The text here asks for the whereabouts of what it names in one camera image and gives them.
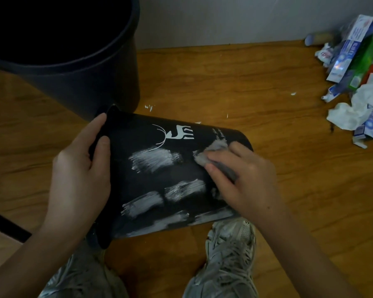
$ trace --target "crumpled tissue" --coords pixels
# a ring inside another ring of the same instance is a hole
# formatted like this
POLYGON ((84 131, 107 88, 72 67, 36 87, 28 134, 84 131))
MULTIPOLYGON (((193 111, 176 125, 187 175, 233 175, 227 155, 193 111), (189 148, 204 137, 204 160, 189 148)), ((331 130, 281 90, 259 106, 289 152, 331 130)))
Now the crumpled tissue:
POLYGON ((351 98, 351 105, 340 102, 329 110, 327 120, 340 129, 354 131, 370 116, 373 109, 373 83, 362 85, 351 98))

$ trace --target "white paste smear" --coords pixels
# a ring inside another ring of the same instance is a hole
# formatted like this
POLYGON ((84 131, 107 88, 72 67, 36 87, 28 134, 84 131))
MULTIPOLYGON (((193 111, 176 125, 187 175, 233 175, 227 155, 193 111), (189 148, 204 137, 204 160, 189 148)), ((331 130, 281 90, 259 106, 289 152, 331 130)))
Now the white paste smear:
POLYGON ((165 217, 164 219, 155 220, 152 226, 145 227, 140 230, 127 233, 127 236, 132 237, 132 236, 144 235, 148 233, 161 231, 161 230, 167 229, 170 224, 186 221, 188 217, 189 217, 189 213, 187 213, 185 210, 182 210, 171 216, 165 217))
POLYGON ((219 210, 208 211, 195 216, 195 221, 188 224, 189 226, 199 225, 213 220, 221 220, 234 215, 234 213, 227 207, 219 210))
POLYGON ((206 185, 204 181, 196 179, 190 182, 181 181, 178 184, 164 189, 165 198, 170 202, 179 200, 193 193, 205 192, 206 185))
POLYGON ((163 205, 163 203, 163 198, 157 191, 150 191, 126 204, 123 204, 124 210, 122 211, 122 215, 127 215, 134 219, 138 215, 147 212, 152 207, 163 205))
POLYGON ((168 149, 145 149, 133 153, 129 159, 133 162, 132 169, 137 172, 154 172, 162 167, 174 165, 181 162, 182 157, 179 153, 172 153, 168 149))

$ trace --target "sneaker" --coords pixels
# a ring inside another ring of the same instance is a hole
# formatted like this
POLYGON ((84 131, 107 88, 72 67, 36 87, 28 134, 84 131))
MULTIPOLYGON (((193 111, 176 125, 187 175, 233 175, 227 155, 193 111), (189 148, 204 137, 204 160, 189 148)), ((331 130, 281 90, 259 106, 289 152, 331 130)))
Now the sneaker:
POLYGON ((104 251, 94 252, 84 240, 39 297, 128 298, 128 294, 120 277, 104 264, 104 251))
POLYGON ((258 297, 251 278, 256 240, 243 218, 215 222, 206 240, 207 261, 183 298, 258 297))

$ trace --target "black bucket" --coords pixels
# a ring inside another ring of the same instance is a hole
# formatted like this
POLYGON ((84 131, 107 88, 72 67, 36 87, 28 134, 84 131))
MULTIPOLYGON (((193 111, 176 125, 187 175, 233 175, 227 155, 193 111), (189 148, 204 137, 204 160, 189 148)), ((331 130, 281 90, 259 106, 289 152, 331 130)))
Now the black bucket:
POLYGON ((21 76, 86 120, 113 103, 134 112, 138 0, 14 2, 0 6, 0 70, 21 76))
POLYGON ((129 114, 116 106, 107 115, 97 140, 103 135, 110 138, 111 191, 88 234, 90 245, 106 248, 114 238, 238 216, 219 198, 194 155, 216 139, 238 141, 252 150, 241 132, 129 114))

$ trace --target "wood grain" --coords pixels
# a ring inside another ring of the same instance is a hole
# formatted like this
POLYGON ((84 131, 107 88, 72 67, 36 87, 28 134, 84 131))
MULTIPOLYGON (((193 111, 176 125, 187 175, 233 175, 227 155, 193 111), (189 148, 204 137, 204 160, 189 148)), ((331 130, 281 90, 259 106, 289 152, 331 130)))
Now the wood grain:
MULTIPOLYGON (((145 50, 137 113, 242 131, 277 167, 283 198, 336 265, 373 297, 373 141, 367 150, 325 117, 329 83, 301 42, 145 50), (153 106, 152 111, 146 106, 153 106)), ((0 72, 0 213, 34 231, 51 160, 85 125, 20 78, 0 72)), ((107 263, 131 297, 181 297, 203 265, 210 224, 116 240, 107 263)), ((260 234, 261 297, 297 297, 260 234)), ((0 236, 0 263, 18 245, 0 236)))

